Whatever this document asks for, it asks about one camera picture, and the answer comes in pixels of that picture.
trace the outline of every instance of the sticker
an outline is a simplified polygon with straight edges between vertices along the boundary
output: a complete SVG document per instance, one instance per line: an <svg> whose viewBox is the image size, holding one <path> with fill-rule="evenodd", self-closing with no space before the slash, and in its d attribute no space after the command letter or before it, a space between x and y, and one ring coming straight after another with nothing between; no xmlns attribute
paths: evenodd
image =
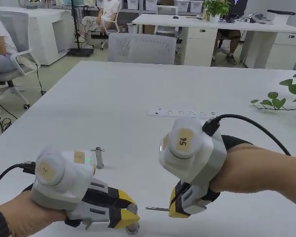
<svg viewBox="0 0 296 237"><path fill-rule="evenodd" d="M176 144L176 150L181 152L189 152L193 131L188 128L181 128L179 130L179 138Z"/></svg>
<svg viewBox="0 0 296 237"><path fill-rule="evenodd" d="M56 175L56 171L51 168L46 161L42 161L36 166L36 173L38 173L47 183L50 183Z"/></svg>
<svg viewBox="0 0 296 237"><path fill-rule="evenodd" d="M169 143L169 134L167 134L164 138L163 138L163 142L162 142L162 149L165 150L168 146Z"/></svg>
<svg viewBox="0 0 296 237"><path fill-rule="evenodd" d="M74 162L77 164L85 164L85 155L84 152L74 152Z"/></svg>

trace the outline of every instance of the chair armrest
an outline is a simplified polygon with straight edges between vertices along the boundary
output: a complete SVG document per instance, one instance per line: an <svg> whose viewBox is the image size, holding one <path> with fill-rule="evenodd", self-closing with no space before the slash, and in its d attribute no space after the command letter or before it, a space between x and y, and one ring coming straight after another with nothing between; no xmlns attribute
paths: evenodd
<svg viewBox="0 0 296 237"><path fill-rule="evenodd" d="M29 50L26 50L26 51L22 51L22 52L18 52L18 53L13 53L11 54L10 56L10 60L12 61L12 63L15 65L16 69L24 76L25 75L25 72L22 70L20 64L18 63L17 61L17 57L18 56L22 56L22 55L25 55L25 54L30 54L31 57L33 58L34 62L36 63L37 65L37 70L40 68L40 63L39 61L36 59L36 57L32 54L32 49L29 49Z"/></svg>

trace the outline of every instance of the metal screw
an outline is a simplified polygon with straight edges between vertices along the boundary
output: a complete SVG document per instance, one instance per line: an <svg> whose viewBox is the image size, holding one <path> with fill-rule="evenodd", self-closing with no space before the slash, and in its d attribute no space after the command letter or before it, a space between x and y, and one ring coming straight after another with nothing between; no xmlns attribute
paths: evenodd
<svg viewBox="0 0 296 237"><path fill-rule="evenodd" d="M135 204L129 204L128 207L127 207L127 210L134 213L134 214L137 214L137 211L138 211L138 207L137 205ZM136 222L134 224L131 224L129 226L126 226L126 231L127 233L129 233L130 235L135 235L138 233L138 230L139 230L139 223Z"/></svg>

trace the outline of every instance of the metal rod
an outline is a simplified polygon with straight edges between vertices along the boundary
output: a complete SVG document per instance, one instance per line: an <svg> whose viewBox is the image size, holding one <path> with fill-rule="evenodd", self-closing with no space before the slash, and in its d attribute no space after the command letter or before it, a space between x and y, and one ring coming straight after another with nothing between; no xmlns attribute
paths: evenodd
<svg viewBox="0 0 296 237"><path fill-rule="evenodd" d="M127 210L137 215L138 207L135 204L129 204L128 207L127 207ZM138 230L139 230L139 224L138 224L138 222L136 222L134 224L131 224L129 226L126 226L126 231L130 235L137 234L138 233Z"/></svg>
<svg viewBox="0 0 296 237"><path fill-rule="evenodd" d="M104 164L103 164L103 159L102 159L102 149L101 149L101 147L97 147L95 149L95 156L97 158L97 169L103 169Z"/></svg>
<svg viewBox="0 0 296 237"><path fill-rule="evenodd" d="M152 211L169 211L168 208L162 208L162 207L154 207L154 206L147 206L146 210L152 210Z"/></svg>

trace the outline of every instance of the desk drawer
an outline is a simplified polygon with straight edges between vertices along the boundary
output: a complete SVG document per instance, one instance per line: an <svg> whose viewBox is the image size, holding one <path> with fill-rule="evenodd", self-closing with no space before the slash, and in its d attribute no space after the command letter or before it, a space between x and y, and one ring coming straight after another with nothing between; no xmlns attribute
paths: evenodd
<svg viewBox="0 0 296 237"><path fill-rule="evenodd" d="M213 37L216 39L217 29L209 29L209 28L192 28L188 29L187 37L189 39L204 39Z"/></svg>
<svg viewBox="0 0 296 237"><path fill-rule="evenodd" d="M275 44L294 45L296 46L296 34L277 33Z"/></svg>

